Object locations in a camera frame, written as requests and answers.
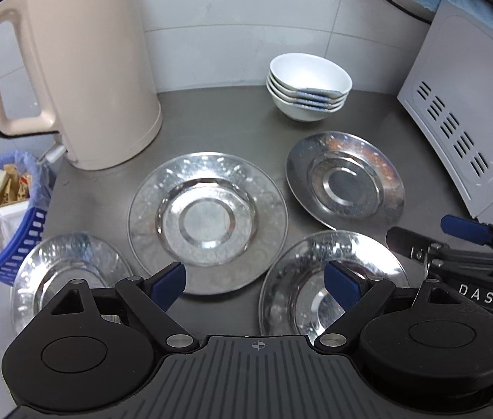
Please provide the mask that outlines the large steel plate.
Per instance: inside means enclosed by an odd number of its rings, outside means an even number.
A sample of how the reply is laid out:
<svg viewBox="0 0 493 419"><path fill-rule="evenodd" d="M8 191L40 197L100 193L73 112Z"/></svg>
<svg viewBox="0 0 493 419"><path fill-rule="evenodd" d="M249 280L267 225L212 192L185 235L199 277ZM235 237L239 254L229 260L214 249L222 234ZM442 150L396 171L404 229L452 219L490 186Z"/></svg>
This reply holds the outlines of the large steel plate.
<svg viewBox="0 0 493 419"><path fill-rule="evenodd" d="M288 223L284 197L264 171L231 154L196 152L143 181L128 239L149 274L181 262L187 294L218 295L248 286L276 262Z"/></svg>

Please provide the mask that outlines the small white bowl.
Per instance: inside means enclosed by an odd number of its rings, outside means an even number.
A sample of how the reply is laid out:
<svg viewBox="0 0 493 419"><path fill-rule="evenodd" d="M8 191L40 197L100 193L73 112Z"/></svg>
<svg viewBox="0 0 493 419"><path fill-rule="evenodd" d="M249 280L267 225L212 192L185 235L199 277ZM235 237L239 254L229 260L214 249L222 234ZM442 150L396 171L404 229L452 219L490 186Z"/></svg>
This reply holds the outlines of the small white bowl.
<svg viewBox="0 0 493 419"><path fill-rule="evenodd" d="M326 110L323 108L304 106L287 102L276 95L270 89L268 89L268 93L270 94L271 99L273 100L276 107L281 112L283 112L285 116L293 119L294 121L300 122L316 122L323 120L339 112L346 103L346 100L343 100L339 103L338 106L335 106L334 109Z"/></svg>

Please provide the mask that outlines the white microwave oven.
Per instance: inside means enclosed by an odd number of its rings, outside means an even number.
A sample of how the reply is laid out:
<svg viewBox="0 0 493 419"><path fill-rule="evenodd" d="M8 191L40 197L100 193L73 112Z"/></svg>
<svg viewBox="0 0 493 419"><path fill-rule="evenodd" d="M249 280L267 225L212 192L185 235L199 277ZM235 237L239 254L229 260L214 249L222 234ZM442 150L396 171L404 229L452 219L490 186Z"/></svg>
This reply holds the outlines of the white microwave oven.
<svg viewBox="0 0 493 419"><path fill-rule="evenodd" d="M442 1L398 100L470 215L493 223L493 30Z"/></svg>

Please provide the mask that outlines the blue plastic basket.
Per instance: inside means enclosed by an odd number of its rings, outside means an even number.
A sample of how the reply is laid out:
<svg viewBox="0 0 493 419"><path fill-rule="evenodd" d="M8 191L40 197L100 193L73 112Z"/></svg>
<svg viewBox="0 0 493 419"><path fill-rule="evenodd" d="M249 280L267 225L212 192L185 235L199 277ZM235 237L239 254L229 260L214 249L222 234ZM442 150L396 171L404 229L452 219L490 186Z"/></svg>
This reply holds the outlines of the blue plastic basket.
<svg viewBox="0 0 493 419"><path fill-rule="evenodd" d="M55 177L21 150L0 155L0 168L4 164L15 164L20 173L32 175L28 200L0 206L0 282L11 286L25 256L42 240Z"/></svg>

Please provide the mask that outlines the white kettle plug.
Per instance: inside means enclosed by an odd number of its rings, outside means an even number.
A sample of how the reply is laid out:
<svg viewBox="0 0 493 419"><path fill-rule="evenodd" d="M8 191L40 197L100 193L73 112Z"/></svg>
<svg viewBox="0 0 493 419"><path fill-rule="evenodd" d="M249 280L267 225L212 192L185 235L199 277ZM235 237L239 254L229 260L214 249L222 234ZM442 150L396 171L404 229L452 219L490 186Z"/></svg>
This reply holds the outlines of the white kettle plug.
<svg viewBox="0 0 493 419"><path fill-rule="evenodd" d="M67 148L63 144L55 143L39 157L37 162L38 164L55 164L66 152Z"/></svg>

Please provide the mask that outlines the snack packets in basket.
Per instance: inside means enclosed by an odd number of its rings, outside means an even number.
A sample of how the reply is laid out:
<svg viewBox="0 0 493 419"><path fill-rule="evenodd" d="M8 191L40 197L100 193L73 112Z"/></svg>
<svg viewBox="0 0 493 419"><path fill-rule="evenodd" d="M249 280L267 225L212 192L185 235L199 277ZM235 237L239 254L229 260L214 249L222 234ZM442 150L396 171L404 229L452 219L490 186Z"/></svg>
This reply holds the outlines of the snack packets in basket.
<svg viewBox="0 0 493 419"><path fill-rule="evenodd" d="M21 203L31 197L32 175L20 173L15 164L4 164L0 168L0 206Z"/></svg>

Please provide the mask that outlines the beige electric kettle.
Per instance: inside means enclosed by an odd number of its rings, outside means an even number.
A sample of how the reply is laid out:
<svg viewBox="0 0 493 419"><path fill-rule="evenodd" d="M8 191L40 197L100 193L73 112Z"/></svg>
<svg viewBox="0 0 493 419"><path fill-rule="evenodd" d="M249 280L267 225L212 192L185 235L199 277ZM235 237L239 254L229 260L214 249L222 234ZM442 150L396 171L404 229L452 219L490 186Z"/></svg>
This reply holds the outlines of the beige electric kettle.
<svg viewBox="0 0 493 419"><path fill-rule="evenodd" d="M40 106L0 137L51 134L75 168L101 170L147 148L162 126L140 0L0 0Z"/></svg>

